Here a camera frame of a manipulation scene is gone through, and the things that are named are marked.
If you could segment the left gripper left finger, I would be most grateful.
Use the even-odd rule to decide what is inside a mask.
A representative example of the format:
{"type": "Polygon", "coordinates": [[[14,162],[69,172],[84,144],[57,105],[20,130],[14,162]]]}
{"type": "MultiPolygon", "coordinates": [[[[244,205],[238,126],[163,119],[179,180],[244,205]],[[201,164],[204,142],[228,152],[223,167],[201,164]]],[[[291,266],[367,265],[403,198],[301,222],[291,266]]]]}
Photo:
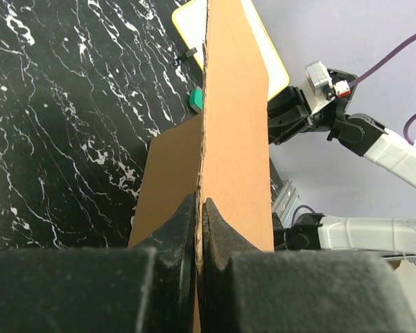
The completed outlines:
{"type": "Polygon", "coordinates": [[[0,251],[0,332],[191,332],[196,197],[132,248],[0,251]]]}

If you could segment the white board yellow rim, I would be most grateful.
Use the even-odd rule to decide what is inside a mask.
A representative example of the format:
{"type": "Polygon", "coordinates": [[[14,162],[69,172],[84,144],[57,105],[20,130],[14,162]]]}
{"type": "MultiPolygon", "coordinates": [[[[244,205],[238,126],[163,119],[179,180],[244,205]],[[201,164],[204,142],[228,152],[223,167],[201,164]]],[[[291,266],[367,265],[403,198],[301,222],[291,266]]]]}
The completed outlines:
{"type": "Polygon", "coordinates": [[[189,1],[171,19],[208,79],[269,100],[289,76],[252,1],[189,1]]]}

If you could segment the green eraser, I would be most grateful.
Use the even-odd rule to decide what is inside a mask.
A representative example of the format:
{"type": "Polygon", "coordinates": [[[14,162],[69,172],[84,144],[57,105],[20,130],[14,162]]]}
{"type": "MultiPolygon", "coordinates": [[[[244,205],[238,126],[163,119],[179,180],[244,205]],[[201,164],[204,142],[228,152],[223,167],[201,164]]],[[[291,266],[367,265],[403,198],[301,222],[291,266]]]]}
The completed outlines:
{"type": "Polygon", "coordinates": [[[194,87],[189,93],[189,107],[196,113],[203,109],[203,90],[201,87],[194,87]]]}

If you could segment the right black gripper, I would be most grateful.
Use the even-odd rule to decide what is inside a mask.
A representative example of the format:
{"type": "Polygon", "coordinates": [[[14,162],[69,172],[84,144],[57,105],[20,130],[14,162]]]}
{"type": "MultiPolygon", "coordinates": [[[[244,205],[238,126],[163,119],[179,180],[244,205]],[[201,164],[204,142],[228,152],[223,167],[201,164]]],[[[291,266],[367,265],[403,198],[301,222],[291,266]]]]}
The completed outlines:
{"type": "Polygon", "coordinates": [[[315,101],[307,79],[299,87],[286,87],[267,105],[268,143],[280,145],[299,133],[330,131],[340,109],[345,116],[354,92],[352,88],[347,96],[325,105],[315,101]],[[322,108],[311,114],[311,110],[319,106],[322,108]]]}

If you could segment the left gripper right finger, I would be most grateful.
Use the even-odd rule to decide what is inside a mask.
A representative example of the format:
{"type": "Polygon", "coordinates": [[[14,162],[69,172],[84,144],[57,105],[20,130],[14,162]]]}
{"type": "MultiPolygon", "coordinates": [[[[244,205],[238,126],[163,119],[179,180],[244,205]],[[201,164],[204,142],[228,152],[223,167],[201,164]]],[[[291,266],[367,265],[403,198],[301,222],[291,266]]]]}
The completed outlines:
{"type": "Polygon", "coordinates": [[[416,332],[391,267],[368,253],[262,252],[202,206],[203,332],[416,332]]]}

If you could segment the large cardboard box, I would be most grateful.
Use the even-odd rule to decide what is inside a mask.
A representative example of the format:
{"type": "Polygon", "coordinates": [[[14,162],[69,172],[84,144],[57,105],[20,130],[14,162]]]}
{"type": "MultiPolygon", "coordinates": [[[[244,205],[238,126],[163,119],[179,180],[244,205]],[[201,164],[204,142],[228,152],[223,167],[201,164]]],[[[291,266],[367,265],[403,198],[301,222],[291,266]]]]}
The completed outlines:
{"type": "Polygon", "coordinates": [[[129,244],[136,246],[196,194],[196,214],[212,199],[221,216],[252,245],[273,249],[267,102],[257,89],[208,86],[199,115],[154,138],[129,244]]]}

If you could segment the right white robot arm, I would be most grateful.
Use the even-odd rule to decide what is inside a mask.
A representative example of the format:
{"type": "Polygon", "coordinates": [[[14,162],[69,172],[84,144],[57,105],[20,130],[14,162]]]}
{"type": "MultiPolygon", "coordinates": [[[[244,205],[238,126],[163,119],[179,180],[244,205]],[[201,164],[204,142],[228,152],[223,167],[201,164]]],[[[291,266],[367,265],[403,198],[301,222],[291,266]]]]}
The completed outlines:
{"type": "Polygon", "coordinates": [[[340,250],[376,253],[388,261],[416,263],[416,144],[373,117],[349,107],[356,76],[310,66],[298,86],[273,96],[267,107],[268,140],[295,144],[303,134],[315,143],[319,180],[307,186],[314,203],[337,207],[330,214],[296,208],[289,225],[274,223],[276,250],[340,250]],[[326,139],[320,146],[317,141],[326,139]]]}

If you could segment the aluminium frame rail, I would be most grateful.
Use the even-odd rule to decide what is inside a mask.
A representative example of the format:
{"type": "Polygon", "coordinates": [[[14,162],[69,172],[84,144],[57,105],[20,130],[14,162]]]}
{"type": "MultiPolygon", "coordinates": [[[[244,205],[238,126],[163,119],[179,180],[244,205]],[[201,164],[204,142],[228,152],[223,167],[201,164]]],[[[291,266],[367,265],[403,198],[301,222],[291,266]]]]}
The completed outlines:
{"type": "Polygon", "coordinates": [[[291,179],[279,176],[272,160],[270,160],[270,190],[272,213],[285,219],[300,204],[300,195],[291,179]]]}

